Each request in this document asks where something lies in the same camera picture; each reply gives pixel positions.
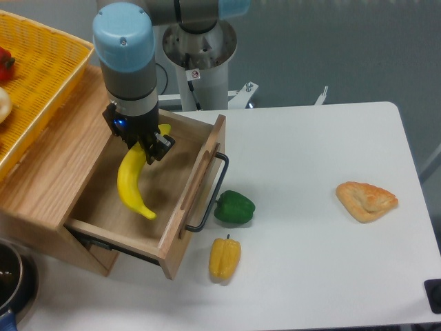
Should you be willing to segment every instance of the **yellow banana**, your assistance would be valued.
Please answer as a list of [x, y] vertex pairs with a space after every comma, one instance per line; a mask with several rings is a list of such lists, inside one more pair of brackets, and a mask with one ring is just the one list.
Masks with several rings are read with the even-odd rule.
[[[160, 124], [158, 127], [162, 135], [169, 134], [172, 129], [170, 124]], [[139, 143], [135, 143], [119, 166], [117, 187], [126, 207], [153, 221], [156, 214], [145, 206], [138, 188], [139, 174], [145, 163], [145, 152]]]

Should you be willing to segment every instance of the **yellow bell pepper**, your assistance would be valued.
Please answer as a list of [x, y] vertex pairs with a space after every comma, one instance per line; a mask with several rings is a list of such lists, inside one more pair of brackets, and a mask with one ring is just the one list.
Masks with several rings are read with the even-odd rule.
[[209, 273], [221, 279], [230, 278], [240, 260], [240, 243], [229, 238], [217, 238], [209, 257]]

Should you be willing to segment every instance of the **gray floor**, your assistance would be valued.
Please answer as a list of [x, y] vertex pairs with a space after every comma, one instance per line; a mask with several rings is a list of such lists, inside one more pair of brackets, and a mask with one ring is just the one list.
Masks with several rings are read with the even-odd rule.
[[[91, 41], [95, 0], [23, 0], [0, 8]], [[392, 101], [419, 168], [441, 143], [440, 18], [440, 0], [252, 0], [248, 15], [230, 20], [239, 42], [230, 90], [256, 82], [258, 107], [310, 105], [325, 85], [327, 103]], [[161, 49], [156, 59], [170, 75], [166, 94], [177, 93]], [[158, 79], [163, 86], [161, 71]], [[423, 185], [441, 234], [440, 188], [441, 170]]]

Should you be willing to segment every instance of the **wooden cabinet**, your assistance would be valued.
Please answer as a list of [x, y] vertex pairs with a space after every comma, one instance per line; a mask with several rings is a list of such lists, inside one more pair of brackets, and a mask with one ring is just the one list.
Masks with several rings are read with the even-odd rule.
[[139, 188], [158, 218], [128, 210], [116, 189], [127, 146], [101, 116], [101, 71], [88, 67], [68, 102], [0, 183], [0, 235], [80, 268], [107, 275], [119, 252], [158, 264], [173, 279], [221, 166], [225, 117], [214, 125], [161, 111], [175, 146], [145, 166]]

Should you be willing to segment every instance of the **warning sticker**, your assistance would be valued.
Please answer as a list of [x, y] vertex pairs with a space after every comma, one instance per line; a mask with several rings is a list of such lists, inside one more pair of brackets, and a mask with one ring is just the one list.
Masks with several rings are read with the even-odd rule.
[[185, 71], [185, 76], [187, 76], [187, 81], [195, 81], [200, 79], [201, 72], [199, 69], [190, 69]]

